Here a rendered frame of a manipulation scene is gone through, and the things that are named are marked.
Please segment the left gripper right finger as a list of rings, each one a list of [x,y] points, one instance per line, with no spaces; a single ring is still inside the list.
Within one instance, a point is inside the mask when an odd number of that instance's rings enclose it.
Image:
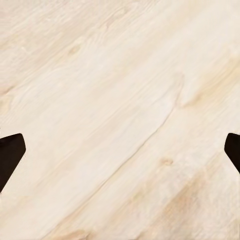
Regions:
[[[235,133],[228,133],[224,151],[240,173],[240,135]]]

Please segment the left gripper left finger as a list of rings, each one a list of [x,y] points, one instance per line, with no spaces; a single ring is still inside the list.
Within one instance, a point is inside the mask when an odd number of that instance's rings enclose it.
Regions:
[[[0,139],[0,193],[26,152],[21,133]]]

